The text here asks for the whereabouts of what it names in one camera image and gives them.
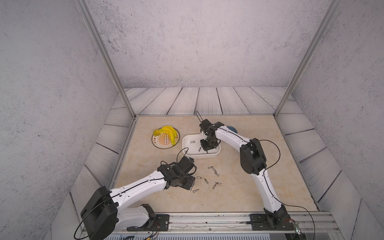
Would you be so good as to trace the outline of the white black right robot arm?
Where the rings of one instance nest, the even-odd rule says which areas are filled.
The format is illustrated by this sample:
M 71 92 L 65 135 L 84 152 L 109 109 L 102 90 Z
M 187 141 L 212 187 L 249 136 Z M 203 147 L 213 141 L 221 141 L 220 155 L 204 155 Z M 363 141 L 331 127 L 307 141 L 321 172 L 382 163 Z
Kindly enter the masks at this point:
M 201 120 L 201 133 L 206 137 L 201 146 L 204 151 L 213 150 L 221 142 L 225 142 L 240 153 L 242 169 L 254 179 L 264 204 L 265 224 L 272 230 L 280 227 L 284 220 L 289 219 L 286 207 L 271 183 L 267 158 L 261 145 L 261 140 L 240 136 L 221 122 L 212 124 L 209 120 Z

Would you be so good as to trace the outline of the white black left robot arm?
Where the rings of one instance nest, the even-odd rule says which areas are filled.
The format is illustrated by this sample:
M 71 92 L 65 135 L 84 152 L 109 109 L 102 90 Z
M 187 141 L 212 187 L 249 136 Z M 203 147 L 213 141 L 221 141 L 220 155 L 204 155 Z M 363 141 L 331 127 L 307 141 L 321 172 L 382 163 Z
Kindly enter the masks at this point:
M 137 208 L 131 205 L 170 187 L 190 191 L 195 183 L 197 167 L 192 158 L 182 157 L 179 162 L 163 163 L 148 176 L 129 185 L 108 190 L 98 188 L 81 211 L 81 226 L 90 240 L 104 240 L 114 230 L 141 229 L 151 231 L 157 215 L 150 205 Z

